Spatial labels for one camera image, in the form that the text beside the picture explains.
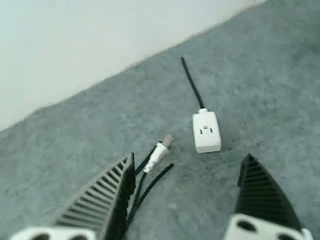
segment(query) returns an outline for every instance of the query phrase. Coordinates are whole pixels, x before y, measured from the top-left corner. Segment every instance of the ribbed gripper pad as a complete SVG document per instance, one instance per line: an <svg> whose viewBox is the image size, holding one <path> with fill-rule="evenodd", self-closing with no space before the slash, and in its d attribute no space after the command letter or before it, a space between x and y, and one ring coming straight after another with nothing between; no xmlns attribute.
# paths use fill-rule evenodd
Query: ribbed gripper pad
<svg viewBox="0 0 320 240"><path fill-rule="evenodd" d="M284 192L250 154L242 161L238 186L236 214L246 214L301 231L301 224Z"/></svg>
<svg viewBox="0 0 320 240"><path fill-rule="evenodd" d="M122 240L135 189L134 156L119 161L87 184L54 220L55 226L94 230L97 240Z"/></svg>

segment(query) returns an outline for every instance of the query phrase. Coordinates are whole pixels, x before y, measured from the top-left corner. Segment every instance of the white wall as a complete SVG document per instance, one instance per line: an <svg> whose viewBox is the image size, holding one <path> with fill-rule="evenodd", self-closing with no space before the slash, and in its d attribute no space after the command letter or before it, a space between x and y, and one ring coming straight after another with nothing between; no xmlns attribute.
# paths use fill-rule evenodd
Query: white wall
<svg viewBox="0 0 320 240"><path fill-rule="evenodd" d="M0 0L0 130L264 0Z"/></svg>

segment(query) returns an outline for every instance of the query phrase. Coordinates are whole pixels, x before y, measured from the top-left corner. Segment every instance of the electrical outlet socket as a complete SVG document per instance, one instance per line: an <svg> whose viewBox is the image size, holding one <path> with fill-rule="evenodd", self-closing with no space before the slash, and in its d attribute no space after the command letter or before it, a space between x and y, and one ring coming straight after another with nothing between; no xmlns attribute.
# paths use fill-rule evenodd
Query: electrical outlet socket
<svg viewBox="0 0 320 240"><path fill-rule="evenodd" d="M193 136L196 151L201 153L221 150L221 136L217 116L213 111L201 108L192 117Z"/></svg>

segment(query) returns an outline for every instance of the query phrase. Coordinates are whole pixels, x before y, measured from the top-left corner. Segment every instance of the wire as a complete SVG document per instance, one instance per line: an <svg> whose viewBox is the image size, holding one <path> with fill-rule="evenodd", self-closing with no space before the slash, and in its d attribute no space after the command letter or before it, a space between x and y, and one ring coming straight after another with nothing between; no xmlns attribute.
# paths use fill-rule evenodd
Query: wire
<svg viewBox="0 0 320 240"><path fill-rule="evenodd" d="M128 216L128 221L127 221L127 228L129 227L130 223L132 222L138 208L140 207L140 205L142 204L142 202L144 201L144 199L146 198L146 196L148 195L148 193L150 192L150 190L154 187L154 185L170 170L174 167L174 164L171 163L169 166L167 166L164 170L162 170L162 172L159 173L158 176L156 176L153 181L149 184L149 186L146 188L146 190L143 192L143 194L141 195L140 199L137 201L135 208L132 208L129 216Z"/></svg>
<svg viewBox="0 0 320 240"><path fill-rule="evenodd" d="M194 80L192 79L192 77L190 75L190 72L189 72L189 69L187 67L187 63L186 63L186 60L184 59L184 57L181 57L181 62L182 62L182 66L184 68L185 74L186 74L186 76L187 76L187 78L188 78L188 80L189 80L189 82L191 84L191 87L193 89L193 92L194 92L194 94L196 96L196 99L199 102L200 108L204 109L205 108L204 102L203 102L202 97L201 97L201 95L200 95L200 93L199 93L199 91L198 91L198 89L197 89L197 87L196 87L196 85L194 83Z"/></svg>
<svg viewBox="0 0 320 240"><path fill-rule="evenodd" d="M134 199L133 199L133 204L132 204L131 210L130 210L129 215L128 215L128 219L132 219L133 216L135 215L136 208L137 208L137 203L138 203L138 200L139 200L139 197L140 197L141 188L142 188L142 185L144 183L144 180L145 180L146 176L147 176L147 174L144 172L142 177L141 177L141 179L140 179L138 188L136 190L136 193L135 193L135 196L134 196Z"/></svg>
<svg viewBox="0 0 320 240"><path fill-rule="evenodd" d="M149 158L151 156L151 154L154 152L154 150L156 149L156 145L153 147L153 149L149 152L149 154L145 157L145 159L140 163L140 165L135 169L135 175L137 176L142 169L144 169L144 167L147 165Z"/></svg>

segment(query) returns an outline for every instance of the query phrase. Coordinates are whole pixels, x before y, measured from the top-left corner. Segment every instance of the black cord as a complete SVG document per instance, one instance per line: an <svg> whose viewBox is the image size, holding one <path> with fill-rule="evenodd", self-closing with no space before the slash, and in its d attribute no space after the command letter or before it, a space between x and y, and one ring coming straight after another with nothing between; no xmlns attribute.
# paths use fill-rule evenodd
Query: black cord
<svg viewBox="0 0 320 240"><path fill-rule="evenodd" d="M128 219L132 219L133 216L135 215L136 208L137 208L137 203L138 203L138 200L139 200L139 197L140 197L141 188L142 188L142 185L144 183L144 180L145 180L146 176L147 176L147 174L144 172L142 177L141 177L141 179L140 179L138 188L136 190L136 194L135 194L134 199L133 199L133 204L132 204L131 210L129 212Z"/></svg>
<svg viewBox="0 0 320 240"><path fill-rule="evenodd" d="M200 95L200 93L199 93L199 91L198 91L198 89L197 89L197 87L196 87L196 85L195 85L194 80L192 79L192 77L191 77L191 75L190 75L189 69L188 69L188 67L187 67L186 60L185 60L183 57L181 57L181 62L182 62L182 66L183 66L183 68L184 68L185 74L186 74L186 76L187 76L187 78L188 78L188 80L189 80L189 82L190 82L190 84L191 84L191 87L192 87L192 89L193 89L193 92L194 92L194 94L195 94L195 96L196 96L196 99L197 99L198 102L199 102L200 108L201 108L201 109L204 109L204 108L205 108L205 105L204 105L204 102L203 102L203 100L202 100L202 97L201 97L201 95Z"/></svg>
<svg viewBox="0 0 320 240"><path fill-rule="evenodd" d="M151 156L151 154L154 152L154 150L156 149L156 145L153 147L153 149L149 152L149 154L145 157L145 159L140 163L140 165L136 168L135 170L135 175L137 176L141 170L147 165L149 158Z"/></svg>
<svg viewBox="0 0 320 240"><path fill-rule="evenodd" d="M144 201L144 199L146 198L146 196L148 195L148 193L150 192L150 190L154 187L154 185L163 177L163 175L165 175L170 169L172 169L174 166L173 163L171 163L169 166L167 166L164 170L162 170L162 172L159 173L158 176L156 176L153 181L149 184L149 186L146 188L146 190L143 192L143 194L141 195L140 199L136 202L136 206L135 208L132 208L129 216L128 216L128 221L127 221L127 227L129 227L130 223L132 222L138 208L140 207L140 205L142 204L142 202Z"/></svg>

